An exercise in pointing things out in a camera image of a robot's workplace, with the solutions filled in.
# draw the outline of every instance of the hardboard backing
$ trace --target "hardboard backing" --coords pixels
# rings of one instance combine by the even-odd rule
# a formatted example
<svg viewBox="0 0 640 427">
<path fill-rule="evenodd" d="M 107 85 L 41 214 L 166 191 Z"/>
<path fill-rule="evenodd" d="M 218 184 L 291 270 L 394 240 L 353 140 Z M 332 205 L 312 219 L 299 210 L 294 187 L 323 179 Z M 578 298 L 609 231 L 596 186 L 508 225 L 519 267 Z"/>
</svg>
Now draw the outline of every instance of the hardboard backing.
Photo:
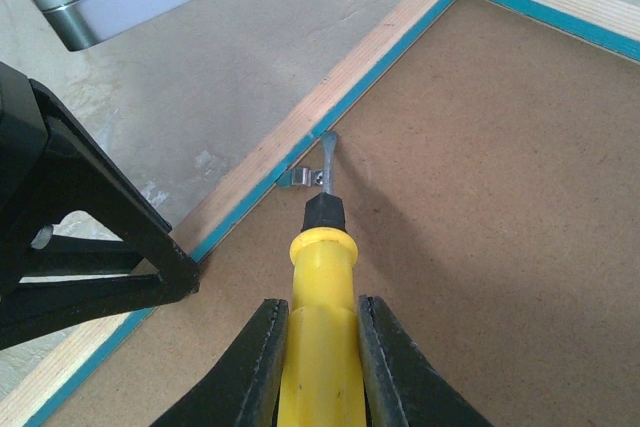
<svg viewBox="0 0 640 427">
<path fill-rule="evenodd" d="M 638 99 L 640 66 L 457 0 L 336 126 L 357 293 L 384 297 L 496 425 L 640 425 Z M 290 297 L 315 193 L 268 194 L 200 293 L 158 309 L 49 424 L 170 407 L 262 299 Z"/>
</svg>

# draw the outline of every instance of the metal clip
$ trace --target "metal clip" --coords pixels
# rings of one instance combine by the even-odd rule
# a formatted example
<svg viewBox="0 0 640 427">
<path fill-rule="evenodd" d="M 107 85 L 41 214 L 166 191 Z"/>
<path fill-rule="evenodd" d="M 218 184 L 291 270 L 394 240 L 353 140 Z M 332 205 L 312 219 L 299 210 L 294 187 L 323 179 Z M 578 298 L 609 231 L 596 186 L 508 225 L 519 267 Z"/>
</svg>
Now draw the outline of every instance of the metal clip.
<svg viewBox="0 0 640 427">
<path fill-rule="evenodd" d="M 294 167 L 287 170 L 276 181 L 278 187 L 317 187 L 322 185 L 322 169 L 311 170 L 309 167 Z"/>
</svg>

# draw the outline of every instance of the gray floor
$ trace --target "gray floor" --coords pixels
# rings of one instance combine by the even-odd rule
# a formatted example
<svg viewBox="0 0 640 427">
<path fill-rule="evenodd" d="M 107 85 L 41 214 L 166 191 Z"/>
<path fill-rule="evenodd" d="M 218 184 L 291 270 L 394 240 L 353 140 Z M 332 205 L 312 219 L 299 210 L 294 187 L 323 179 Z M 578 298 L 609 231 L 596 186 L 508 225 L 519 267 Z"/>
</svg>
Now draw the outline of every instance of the gray floor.
<svg viewBox="0 0 640 427">
<path fill-rule="evenodd" d="M 0 0 L 0 61 L 51 88 L 176 224 L 399 1 L 196 0 L 69 53 L 29 0 Z M 61 339 L 0 352 L 0 398 Z"/>
</svg>

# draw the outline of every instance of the wooden frame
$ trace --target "wooden frame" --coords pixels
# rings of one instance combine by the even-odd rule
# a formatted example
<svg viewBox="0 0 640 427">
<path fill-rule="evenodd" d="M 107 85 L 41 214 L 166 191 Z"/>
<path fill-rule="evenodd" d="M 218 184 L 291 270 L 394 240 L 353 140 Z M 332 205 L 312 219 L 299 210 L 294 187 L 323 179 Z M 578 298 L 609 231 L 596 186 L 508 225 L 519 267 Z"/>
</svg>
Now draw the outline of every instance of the wooden frame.
<svg viewBox="0 0 640 427">
<path fill-rule="evenodd" d="M 200 260 L 454 0 L 404 0 L 172 233 Z M 490 0 L 640 60 L 640 8 L 617 0 Z M 151 309 L 87 322 L 0 403 L 0 424 L 40 425 Z"/>
</svg>

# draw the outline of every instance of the screwdriver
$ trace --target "screwdriver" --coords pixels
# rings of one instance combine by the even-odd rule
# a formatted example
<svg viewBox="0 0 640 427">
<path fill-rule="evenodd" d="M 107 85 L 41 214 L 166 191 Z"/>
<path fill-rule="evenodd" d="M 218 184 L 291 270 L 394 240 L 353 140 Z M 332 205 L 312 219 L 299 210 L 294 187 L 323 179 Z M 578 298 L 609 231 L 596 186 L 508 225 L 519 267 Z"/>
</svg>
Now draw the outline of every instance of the screwdriver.
<svg viewBox="0 0 640 427">
<path fill-rule="evenodd" d="M 353 293 L 355 241 L 333 195 L 335 132 L 322 137 L 322 192 L 305 206 L 290 249 L 293 302 L 280 384 L 278 427 L 366 425 Z"/>
</svg>

